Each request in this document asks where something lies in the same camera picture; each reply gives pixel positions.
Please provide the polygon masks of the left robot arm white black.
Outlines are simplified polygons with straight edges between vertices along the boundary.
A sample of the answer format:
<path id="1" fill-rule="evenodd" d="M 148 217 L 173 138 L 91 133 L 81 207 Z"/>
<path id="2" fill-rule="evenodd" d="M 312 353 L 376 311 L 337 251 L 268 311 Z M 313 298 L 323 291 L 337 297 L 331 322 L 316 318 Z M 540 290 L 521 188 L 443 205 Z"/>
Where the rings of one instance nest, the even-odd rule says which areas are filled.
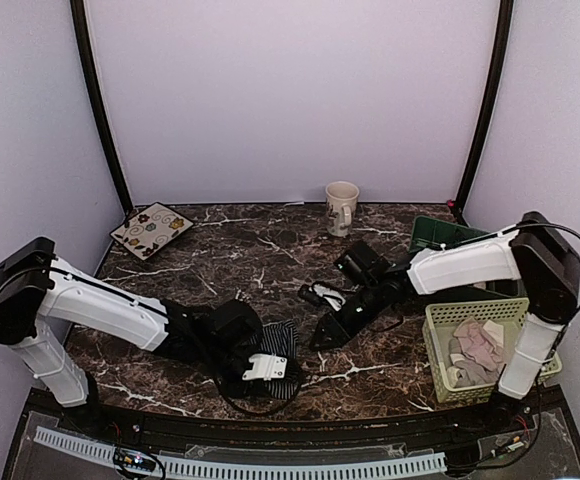
<path id="1" fill-rule="evenodd" d="M 304 374 L 290 321 L 265 325 L 246 302 L 185 306 L 131 294 L 58 257 L 37 237 L 0 262 L 0 345 L 9 347 L 90 436 L 111 427 L 91 374 L 77 366 L 49 327 L 51 319 L 111 335 L 161 358 L 200 364 L 220 397 L 244 415 L 240 400 L 273 399 L 283 410 Z"/>

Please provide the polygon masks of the navy striped boxer underwear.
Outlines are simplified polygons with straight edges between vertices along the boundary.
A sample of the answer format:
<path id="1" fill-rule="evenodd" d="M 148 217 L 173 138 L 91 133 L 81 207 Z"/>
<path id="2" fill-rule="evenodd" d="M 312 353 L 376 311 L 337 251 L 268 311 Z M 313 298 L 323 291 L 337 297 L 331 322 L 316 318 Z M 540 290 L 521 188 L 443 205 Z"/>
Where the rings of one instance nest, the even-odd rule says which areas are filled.
<path id="1" fill-rule="evenodd" d="M 251 368 L 242 379 L 253 382 L 274 399 L 290 400 L 300 390 L 303 371 L 297 360 L 298 331 L 292 321 L 264 325 Z"/>

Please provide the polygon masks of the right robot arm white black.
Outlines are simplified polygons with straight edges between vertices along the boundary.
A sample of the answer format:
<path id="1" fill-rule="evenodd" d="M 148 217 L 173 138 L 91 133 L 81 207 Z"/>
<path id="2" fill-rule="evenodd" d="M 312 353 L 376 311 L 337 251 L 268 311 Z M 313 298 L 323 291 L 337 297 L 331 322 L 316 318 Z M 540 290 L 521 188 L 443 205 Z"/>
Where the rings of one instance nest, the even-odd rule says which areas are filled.
<path id="1" fill-rule="evenodd" d="M 519 416 L 516 400 L 530 391 L 544 364 L 580 311 L 580 242 L 575 230 L 531 211 L 509 227 L 480 236 L 442 235 L 397 261 L 368 243 L 351 245 L 334 263 L 354 286 L 345 293 L 323 282 L 303 285 L 299 297 L 328 306 L 311 340 L 314 351 L 339 348 L 389 307 L 418 297 L 445 300 L 525 298 L 526 317 L 515 349 L 497 381 L 498 396 L 480 413 L 491 434 Z"/>

